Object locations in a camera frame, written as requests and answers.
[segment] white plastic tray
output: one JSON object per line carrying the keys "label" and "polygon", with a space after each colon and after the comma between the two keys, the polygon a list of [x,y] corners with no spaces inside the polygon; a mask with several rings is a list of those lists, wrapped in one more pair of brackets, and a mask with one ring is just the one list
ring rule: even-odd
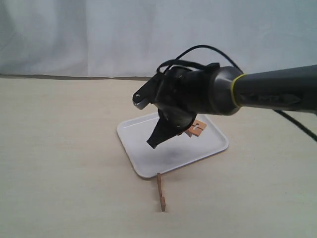
{"label": "white plastic tray", "polygon": [[199,137],[185,133],[176,136],[152,149],[147,140],[159,115],[157,113],[124,121],[117,127],[119,138],[135,172],[149,179],[157,173],[166,173],[194,161],[219,153],[229,146],[228,139],[205,115],[197,119],[207,127]]}

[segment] white backdrop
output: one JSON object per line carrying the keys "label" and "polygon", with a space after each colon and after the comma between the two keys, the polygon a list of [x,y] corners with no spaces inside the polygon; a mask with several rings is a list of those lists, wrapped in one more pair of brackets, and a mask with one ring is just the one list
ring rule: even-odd
{"label": "white backdrop", "polygon": [[[0,0],[0,73],[151,76],[196,44],[247,72],[317,62],[316,0]],[[219,61],[197,50],[186,57]]]}

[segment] yellow ring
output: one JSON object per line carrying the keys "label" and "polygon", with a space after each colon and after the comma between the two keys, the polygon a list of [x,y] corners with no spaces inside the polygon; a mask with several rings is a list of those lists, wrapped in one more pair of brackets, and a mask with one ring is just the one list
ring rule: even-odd
{"label": "yellow ring", "polygon": [[231,98],[232,98],[232,102],[234,105],[236,105],[237,107],[240,107],[240,105],[237,103],[235,97],[234,97],[234,93],[233,93],[233,88],[234,88],[234,84],[236,83],[236,81],[239,79],[239,78],[242,78],[243,76],[245,76],[245,74],[241,74],[239,75],[238,77],[236,77],[232,83],[231,83],[231,88],[230,88],[230,91],[231,91]]}

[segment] black cable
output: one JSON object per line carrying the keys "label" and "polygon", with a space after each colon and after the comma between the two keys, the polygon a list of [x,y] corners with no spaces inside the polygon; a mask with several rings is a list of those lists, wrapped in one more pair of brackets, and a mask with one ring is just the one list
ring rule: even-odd
{"label": "black cable", "polygon": [[[223,57],[225,57],[231,64],[232,66],[234,66],[235,68],[237,68],[238,70],[240,70],[242,73],[243,71],[241,70],[241,68],[228,56],[226,55],[223,51],[212,47],[212,46],[208,46],[208,45],[197,45],[197,46],[193,46],[191,48],[189,48],[188,50],[184,51],[183,53],[181,53],[178,57],[176,57],[174,60],[168,60],[164,63],[162,63],[158,68],[157,68],[157,72],[159,72],[159,69],[161,67],[165,67],[167,66],[167,68],[164,70],[164,74],[175,64],[182,64],[183,66],[185,65],[189,65],[189,67],[194,67],[199,69],[199,67],[203,66],[201,64],[198,63],[194,63],[194,62],[190,62],[190,61],[185,61],[185,60],[179,60],[180,58],[182,58],[184,55],[186,55],[187,53],[198,49],[198,48],[206,48],[206,49],[210,49],[213,50],[217,53],[219,53],[220,55],[222,55]],[[295,118],[293,118],[292,116],[288,115],[287,113],[280,111],[280,110],[273,110],[276,113],[280,114],[282,117],[284,117],[285,119],[289,120],[290,122],[292,122],[295,126],[297,126],[300,130],[302,130],[302,132],[304,132],[305,134],[307,134],[308,136],[310,136],[314,141],[317,142],[317,135],[315,133],[313,133],[311,130],[309,130],[307,127],[305,127],[303,124],[301,124],[298,120],[296,120]]]}

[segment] table surface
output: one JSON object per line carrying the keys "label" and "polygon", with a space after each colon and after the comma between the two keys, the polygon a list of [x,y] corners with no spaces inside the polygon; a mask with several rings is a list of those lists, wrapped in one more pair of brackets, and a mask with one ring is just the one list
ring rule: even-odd
{"label": "table surface", "polygon": [[160,212],[116,133],[143,83],[0,78],[0,237],[317,237],[316,143],[271,110],[210,116],[229,148],[163,175]]}

